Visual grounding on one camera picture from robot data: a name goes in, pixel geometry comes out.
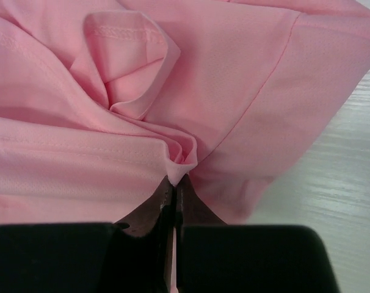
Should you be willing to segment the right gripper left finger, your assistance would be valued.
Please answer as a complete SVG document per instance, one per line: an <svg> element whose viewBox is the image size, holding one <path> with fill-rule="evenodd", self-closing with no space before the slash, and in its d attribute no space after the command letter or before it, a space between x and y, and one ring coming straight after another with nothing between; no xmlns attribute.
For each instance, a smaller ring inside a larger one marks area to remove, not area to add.
<svg viewBox="0 0 370 293"><path fill-rule="evenodd" d="M0 292L168 292L175 191L115 223L0 225Z"/></svg>

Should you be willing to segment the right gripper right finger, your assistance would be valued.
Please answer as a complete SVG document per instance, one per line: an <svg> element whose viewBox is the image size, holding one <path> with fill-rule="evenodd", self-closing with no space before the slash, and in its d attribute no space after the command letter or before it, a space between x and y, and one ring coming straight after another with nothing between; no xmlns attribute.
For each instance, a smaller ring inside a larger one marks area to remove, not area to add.
<svg viewBox="0 0 370 293"><path fill-rule="evenodd" d="M195 193L176 187L180 292L338 292L319 235L302 225L229 225Z"/></svg>

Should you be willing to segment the pink t-shirt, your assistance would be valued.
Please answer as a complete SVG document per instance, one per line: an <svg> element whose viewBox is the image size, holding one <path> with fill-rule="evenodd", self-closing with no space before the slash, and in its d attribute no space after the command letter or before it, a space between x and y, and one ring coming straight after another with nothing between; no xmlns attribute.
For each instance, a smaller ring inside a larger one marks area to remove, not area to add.
<svg viewBox="0 0 370 293"><path fill-rule="evenodd" d="M241 222L369 69L356 1L0 1L0 224L112 222L186 174Z"/></svg>

